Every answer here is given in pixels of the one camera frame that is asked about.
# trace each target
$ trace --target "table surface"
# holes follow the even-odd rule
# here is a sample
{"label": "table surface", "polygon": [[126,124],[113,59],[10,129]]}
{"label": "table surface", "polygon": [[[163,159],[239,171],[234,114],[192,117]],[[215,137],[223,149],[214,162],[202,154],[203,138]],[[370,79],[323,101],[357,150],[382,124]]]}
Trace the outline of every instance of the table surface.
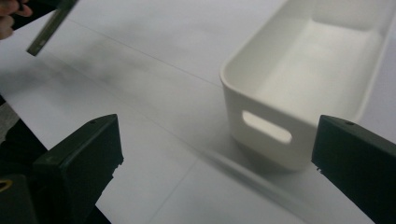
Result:
{"label": "table surface", "polygon": [[[47,148],[118,114],[113,223],[372,223],[312,164],[262,172],[231,138],[219,70],[283,0],[83,0],[38,57],[46,16],[0,43],[0,92]],[[360,125],[396,142],[396,35]]]}

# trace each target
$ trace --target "gray floor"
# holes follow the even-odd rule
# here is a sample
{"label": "gray floor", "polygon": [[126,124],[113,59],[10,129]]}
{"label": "gray floor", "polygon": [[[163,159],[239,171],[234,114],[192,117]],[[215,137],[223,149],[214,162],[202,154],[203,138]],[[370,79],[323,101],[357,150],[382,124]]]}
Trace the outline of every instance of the gray floor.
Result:
{"label": "gray floor", "polygon": [[5,140],[6,133],[19,119],[18,115],[11,109],[9,104],[0,106],[0,142]]}

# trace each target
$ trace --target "white plastic bin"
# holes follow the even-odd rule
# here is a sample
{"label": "white plastic bin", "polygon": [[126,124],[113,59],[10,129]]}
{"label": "white plastic bin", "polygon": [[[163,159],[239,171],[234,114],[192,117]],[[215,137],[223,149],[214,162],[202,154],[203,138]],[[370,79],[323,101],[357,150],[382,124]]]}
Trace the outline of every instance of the white plastic bin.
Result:
{"label": "white plastic bin", "polygon": [[396,0],[289,0],[221,71],[232,136],[291,170],[319,116],[359,122]]}

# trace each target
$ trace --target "white tabletop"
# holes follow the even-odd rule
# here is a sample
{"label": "white tabletop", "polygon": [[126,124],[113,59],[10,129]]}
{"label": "white tabletop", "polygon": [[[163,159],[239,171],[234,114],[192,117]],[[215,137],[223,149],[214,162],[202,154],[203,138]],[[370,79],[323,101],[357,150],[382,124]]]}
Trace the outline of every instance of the white tabletop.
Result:
{"label": "white tabletop", "polygon": [[[82,0],[38,57],[48,16],[1,41],[0,92],[47,148],[119,115],[125,162],[97,204],[113,223],[372,223],[314,165],[254,173],[229,134],[219,70],[283,2]],[[396,35],[361,122],[392,142],[395,58]]]}

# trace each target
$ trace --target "human hand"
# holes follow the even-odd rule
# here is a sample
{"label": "human hand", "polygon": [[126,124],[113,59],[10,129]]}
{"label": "human hand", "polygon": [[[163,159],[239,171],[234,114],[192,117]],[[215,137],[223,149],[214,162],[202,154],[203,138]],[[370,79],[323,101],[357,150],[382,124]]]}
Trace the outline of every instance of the human hand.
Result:
{"label": "human hand", "polygon": [[23,5],[23,10],[19,9],[20,5],[17,0],[0,0],[0,40],[6,39],[14,33],[11,28],[14,24],[14,19],[9,15],[15,13],[23,17],[29,17],[33,13],[32,9],[26,5]]}

